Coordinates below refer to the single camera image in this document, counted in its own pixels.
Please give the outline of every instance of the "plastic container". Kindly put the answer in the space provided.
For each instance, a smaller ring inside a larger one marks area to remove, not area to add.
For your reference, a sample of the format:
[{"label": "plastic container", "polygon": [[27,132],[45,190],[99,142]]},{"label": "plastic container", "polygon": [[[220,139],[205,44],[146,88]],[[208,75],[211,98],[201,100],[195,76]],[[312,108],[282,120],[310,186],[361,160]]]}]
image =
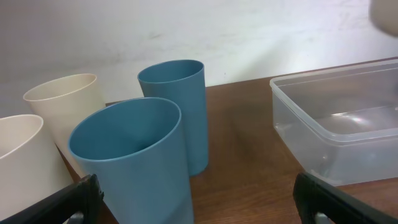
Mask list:
[{"label": "plastic container", "polygon": [[273,78],[274,127],[332,185],[398,177],[398,60]]}]

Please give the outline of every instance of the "wooden table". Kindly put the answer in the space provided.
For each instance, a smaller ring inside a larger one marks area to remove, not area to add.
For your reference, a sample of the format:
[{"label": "wooden table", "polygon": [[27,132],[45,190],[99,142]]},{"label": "wooden table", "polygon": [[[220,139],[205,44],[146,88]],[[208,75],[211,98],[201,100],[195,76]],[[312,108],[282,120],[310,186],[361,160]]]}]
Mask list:
[{"label": "wooden table", "polygon": [[[270,79],[206,89],[210,161],[190,180],[195,223],[300,223],[292,192],[303,169],[272,126]],[[398,178],[340,189],[398,217]],[[117,222],[104,206],[98,223]]]}]

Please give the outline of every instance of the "cup rim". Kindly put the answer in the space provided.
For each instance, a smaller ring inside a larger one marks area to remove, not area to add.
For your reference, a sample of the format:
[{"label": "cup rim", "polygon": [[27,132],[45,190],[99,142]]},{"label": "cup rim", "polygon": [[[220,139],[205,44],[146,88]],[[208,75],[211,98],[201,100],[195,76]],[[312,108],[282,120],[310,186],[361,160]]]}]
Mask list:
[{"label": "cup rim", "polygon": [[[152,67],[155,67],[155,66],[162,65],[162,64],[164,64],[164,63],[170,63],[170,62],[199,62],[199,63],[201,64],[201,69],[200,69],[199,71],[197,71],[196,73],[194,73],[194,74],[192,74],[192,75],[189,75],[189,76],[187,76],[187,77],[185,77],[185,78],[180,78],[180,79],[177,79],[177,80],[171,80],[171,81],[166,81],[166,82],[148,82],[148,81],[144,81],[144,80],[142,80],[142,79],[140,78],[140,75],[141,75],[144,71],[146,71],[147,69],[152,68]],[[200,73],[201,71],[203,71],[204,69],[205,69],[205,64],[203,64],[201,61],[198,61],[198,60],[192,60],[192,59],[169,60],[169,61],[166,61],[166,62],[160,62],[160,63],[157,63],[157,64],[155,64],[155,65],[151,65],[151,66],[149,66],[149,67],[143,69],[141,72],[138,73],[137,79],[138,79],[140,82],[142,82],[142,83],[150,83],[150,84],[173,83],[173,82],[179,82],[179,81],[188,79],[188,78],[190,78],[190,77],[193,77],[193,76],[199,74],[199,73]]]},{"label": "cup rim", "polygon": [[44,125],[44,120],[41,116],[35,115],[35,114],[20,114],[20,115],[14,115],[14,116],[8,116],[5,118],[0,118],[0,121],[4,121],[5,119],[13,119],[13,118],[18,118],[18,117],[32,117],[32,118],[39,118],[40,119],[40,126],[37,129],[37,131],[28,139],[26,139],[23,143],[19,144],[17,147],[15,147],[15,149],[5,153],[4,155],[0,156],[0,160],[6,158],[7,156],[9,156],[10,154],[12,154],[13,152],[17,151],[18,149],[20,149],[22,146],[26,145],[30,140],[32,140],[37,133],[39,133],[39,131],[43,128]]},{"label": "cup rim", "polygon": [[[135,100],[163,100],[163,101],[167,101],[167,102],[173,104],[173,105],[178,109],[178,114],[179,114],[179,116],[178,116],[178,121],[176,122],[176,124],[175,124],[175,126],[173,127],[173,129],[172,129],[169,133],[167,133],[162,139],[160,139],[160,140],[158,140],[157,142],[151,144],[150,146],[146,147],[145,149],[142,149],[142,150],[140,150],[140,151],[138,151],[138,152],[133,152],[133,153],[128,154],[128,155],[125,155],[125,156],[116,157],[116,158],[110,158],[110,159],[87,159],[87,158],[83,158],[83,157],[80,157],[80,156],[76,155],[76,154],[71,150],[71,148],[70,148],[70,140],[72,139],[72,136],[73,136],[73,134],[75,133],[75,131],[76,131],[86,120],[90,119],[92,116],[94,116],[94,115],[96,115],[96,114],[98,114],[98,113],[100,113],[100,112],[102,112],[102,111],[104,111],[104,110],[106,110],[106,109],[108,109],[108,108],[110,108],[110,107],[113,107],[113,106],[116,106],[116,105],[119,105],[119,104],[122,104],[122,103],[127,103],[127,102],[130,102],[130,101],[135,101]],[[70,134],[70,137],[69,137],[69,140],[68,140],[68,150],[69,150],[70,154],[71,154],[73,157],[76,157],[76,158],[78,158],[78,159],[80,159],[80,160],[82,160],[82,161],[85,161],[85,162],[113,162],[113,161],[118,161],[118,160],[121,160],[121,159],[127,159],[127,158],[129,158],[129,157],[136,156],[136,155],[139,155],[139,154],[141,154],[141,153],[145,153],[146,151],[152,149],[153,147],[155,147],[156,145],[160,144],[162,141],[164,141],[165,139],[167,139],[167,138],[177,129],[177,127],[180,125],[180,123],[181,123],[181,118],[182,118],[182,113],[181,113],[180,107],[179,107],[176,103],[174,103],[173,101],[168,100],[168,99],[165,99],[165,98],[160,98],[160,97],[140,97],[140,98],[134,98],[134,99],[130,99],[130,100],[124,100],[124,101],[121,101],[121,102],[119,102],[119,103],[115,103],[115,104],[113,104],[113,105],[111,105],[111,106],[107,106],[107,107],[105,107],[105,108],[103,108],[103,109],[100,109],[100,110],[98,110],[97,112],[95,112],[95,113],[91,114],[90,116],[88,116],[87,118],[85,118],[82,122],[80,122],[80,123],[73,129],[72,133]]]},{"label": "cup rim", "polygon": [[[44,85],[48,85],[49,83],[57,82],[57,81],[62,80],[62,79],[66,79],[66,78],[70,78],[70,77],[75,77],[75,76],[82,76],[82,75],[94,76],[94,80],[93,80],[92,82],[90,82],[89,84],[87,84],[87,85],[85,85],[85,86],[83,86],[83,87],[81,87],[81,88],[79,88],[79,89],[73,90],[73,91],[71,91],[71,92],[69,92],[69,93],[62,94],[62,95],[59,95],[59,96],[53,96],[53,97],[44,98],[44,99],[38,99],[38,100],[28,100],[28,99],[26,98],[26,96],[27,96],[30,92],[32,92],[32,91],[34,91],[35,89],[38,89],[38,88],[40,88],[40,87],[42,87],[42,86],[44,86]],[[80,91],[80,90],[82,90],[82,89],[84,89],[84,88],[90,86],[90,85],[93,84],[96,80],[97,80],[97,76],[94,75],[94,74],[91,74],[91,73],[82,73],[82,74],[76,74],[76,75],[68,75],[68,76],[65,76],[65,77],[56,78],[56,79],[54,79],[54,80],[50,80],[50,81],[48,81],[48,82],[42,83],[42,84],[40,84],[40,85],[37,85],[37,86],[31,88],[30,90],[28,90],[28,91],[24,94],[24,96],[23,96],[22,98],[23,98],[25,101],[28,101],[28,102],[38,102],[38,101],[52,100],[52,99],[60,98],[60,97],[63,97],[63,96],[66,96],[66,95],[69,95],[69,94],[72,94],[72,93],[76,93],[77,91]]]}]

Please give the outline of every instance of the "blue cup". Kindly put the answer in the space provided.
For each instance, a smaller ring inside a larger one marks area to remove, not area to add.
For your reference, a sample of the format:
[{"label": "blue cup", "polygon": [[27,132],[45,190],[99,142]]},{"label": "blue cup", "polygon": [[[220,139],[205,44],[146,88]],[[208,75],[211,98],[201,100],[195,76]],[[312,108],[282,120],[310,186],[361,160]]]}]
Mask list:
[{"label": "blue cup", "polygon": [[190,175],[208,164],[205,66],[195,60],[175,60],[153,65],[138,74],[145,97],[161,97],[178,104],[187,145]]},{"label": "blue cup", "polygon": [[96,174],[120,224],[193,223],[180,108],[161,98],[123,101],[73,130],[69,150]]}]

